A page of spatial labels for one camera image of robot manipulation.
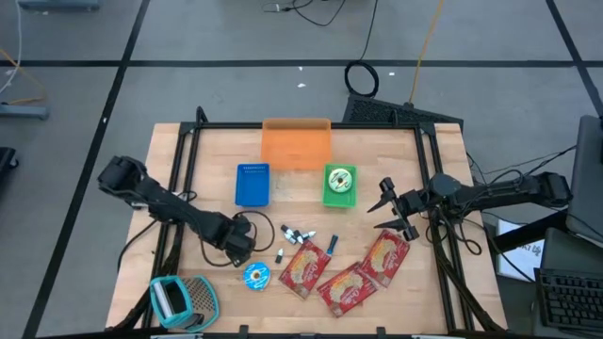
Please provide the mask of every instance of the metal mesh grater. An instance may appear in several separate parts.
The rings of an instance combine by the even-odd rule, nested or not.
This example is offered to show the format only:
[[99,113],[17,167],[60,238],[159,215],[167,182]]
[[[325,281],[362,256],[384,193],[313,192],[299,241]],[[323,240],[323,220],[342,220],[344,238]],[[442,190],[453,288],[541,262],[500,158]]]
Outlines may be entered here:
[[[166,286],[177,283],[170,292]],[[203,276],[180,278],[159,277],[151,281],[151,302],[159,322],[166,329],[183,329],[189,332],[202,331],[211,325],[220,314],[216,292]],[[173,306],[179,302],[180,308]]]

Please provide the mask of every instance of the keyboard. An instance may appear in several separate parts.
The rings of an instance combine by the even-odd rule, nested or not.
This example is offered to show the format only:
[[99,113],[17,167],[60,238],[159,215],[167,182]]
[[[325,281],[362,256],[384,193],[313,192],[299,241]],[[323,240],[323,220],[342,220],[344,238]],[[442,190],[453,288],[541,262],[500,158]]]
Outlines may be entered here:
[[366,98],[351,94],[343,122],[447,122],[458,123],[463,130],[463,120],[421,109]]
[[535,272],[545,326],[603,331],[603,275],[559,269]]

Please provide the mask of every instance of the orange container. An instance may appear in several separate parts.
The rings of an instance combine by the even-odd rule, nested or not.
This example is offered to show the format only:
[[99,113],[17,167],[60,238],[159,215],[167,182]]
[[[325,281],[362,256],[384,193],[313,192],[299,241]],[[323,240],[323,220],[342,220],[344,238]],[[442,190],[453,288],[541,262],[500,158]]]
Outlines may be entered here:
[[264,120],[262,161],[274,170],[323,170],[331,161],[331,121]]

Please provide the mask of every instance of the concrete floor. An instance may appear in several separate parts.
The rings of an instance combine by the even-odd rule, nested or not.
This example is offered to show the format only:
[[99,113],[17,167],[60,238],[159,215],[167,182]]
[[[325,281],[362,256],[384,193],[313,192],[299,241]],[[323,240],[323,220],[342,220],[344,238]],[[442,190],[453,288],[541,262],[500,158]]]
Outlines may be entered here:
[[[349,0],[326,28],[293,12],[263,13],[267,2],[151,0],[132,59],[330,60],[362,53],[372,1]],[[140,3],[105,0],[91,13],[24,12],[24,60],[113,60],[117,66]],[[602,60],[603,3],[555,3],[582,59]],[[337,6],[336,0],[318,1],[305,12],[326,21]],[[417,58],[436,6],[436,0],[382,0],[367,59]],[[15,28],[13,4],[3,1],[0,46],[13,56]],[[546,2],[520,0],[446,2],[426,59],[572,60]],[[28,68],[48,88],[48,121],[0,121],[0,146],[16,148],[22,163],[0,200],[2,338],[23,334],[117,71],[75,66]],[[7,70],[0,68],[0,83]],[[383,66],[377,72],[382,79],[377,99],[405,102],[414,68]],[[602,69],[588,73],[603,87]],[[366,74],[353,71],[351,77],[358,90],[370,89]],[[19,76],[0,101],[35,90]],[[130,219],[121,202],[96,188],[94,179],[112,155],[144,159],[153,125],[190,121],[196,105],[211,121],[340,121],[347,97],[343,67],[300,71],[235,62],[220,68],[128,68],[38,336],[100,331],[105,325]],[[464,119],[466,148],[483,170],[571,146],[579,117],[596,115],[576,67],[424,68],[415,105]],[[570,154],[546,169],[571,177],[572,163]],[[496,212],[520,221],[549,213],[532,205]]]

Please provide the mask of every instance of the blue tape roll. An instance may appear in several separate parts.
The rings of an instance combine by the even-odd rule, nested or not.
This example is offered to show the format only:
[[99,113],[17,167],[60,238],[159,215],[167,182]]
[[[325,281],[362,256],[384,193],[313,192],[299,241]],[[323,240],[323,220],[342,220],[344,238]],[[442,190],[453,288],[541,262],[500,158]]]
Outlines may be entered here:
[[261,262],[249,264],[243,278],[247,287],[253,291],[263,291],[270,282],[270,268]]

